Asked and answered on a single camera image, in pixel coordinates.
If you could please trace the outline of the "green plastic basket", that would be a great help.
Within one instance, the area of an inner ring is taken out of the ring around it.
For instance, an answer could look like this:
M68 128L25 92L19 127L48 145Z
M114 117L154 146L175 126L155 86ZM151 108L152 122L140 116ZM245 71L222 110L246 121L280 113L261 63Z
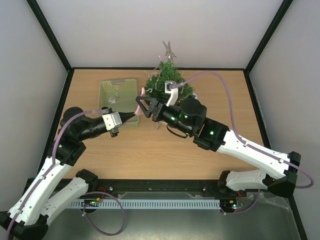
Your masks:
M108 98L118 93L120 98L115 104L109 104ZM137 81L134 78L105 80L99 83L98 108L112 108L115 112L130 113L137 109Z

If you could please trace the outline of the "silver star ornament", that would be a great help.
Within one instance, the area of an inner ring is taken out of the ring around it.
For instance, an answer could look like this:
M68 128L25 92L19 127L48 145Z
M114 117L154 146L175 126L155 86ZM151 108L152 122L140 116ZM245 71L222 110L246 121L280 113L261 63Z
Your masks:
M168 41L168 43L162 41L164 47L165 47L165 56L169 59L177 58L177 56L173 53L171 48L171 43Z

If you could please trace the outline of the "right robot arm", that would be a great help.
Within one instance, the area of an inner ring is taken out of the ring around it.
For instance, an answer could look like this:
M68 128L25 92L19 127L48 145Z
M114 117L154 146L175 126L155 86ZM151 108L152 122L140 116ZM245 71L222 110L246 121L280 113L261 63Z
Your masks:
M222 195L255 189L267 190L283 198L293 195L297 170L291 165L300 164L299 153L273 151L241 137L228 126L208 118L207 108L193 97L185 98L179 106L167 106L162 100L149 96L138 96L136 102L147 118L165 122L186 137L192 137L199 148L236 157L257 168L242 172L223 171L218 181L218 191Z

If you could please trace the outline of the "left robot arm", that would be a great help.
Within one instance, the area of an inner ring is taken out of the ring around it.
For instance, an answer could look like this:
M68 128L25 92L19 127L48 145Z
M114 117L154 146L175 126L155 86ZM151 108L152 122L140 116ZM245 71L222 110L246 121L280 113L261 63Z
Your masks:
M86 150L84 140L104 133L116 137L119 127L135 116L135 112L117 112L108 107L89 111L79 107L68 108L41 170L17 203L0 213L0 225L6 230L6 238L41 240L61 212L80 196L94 191L98 177L83 169L54 193L62 178Z

